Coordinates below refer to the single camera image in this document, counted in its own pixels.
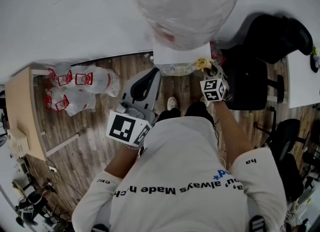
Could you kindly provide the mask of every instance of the white table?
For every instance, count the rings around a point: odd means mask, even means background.
[[[320,103],[320,72],[310,68],[310,56],[300,51],[287,56],[289,108]]]

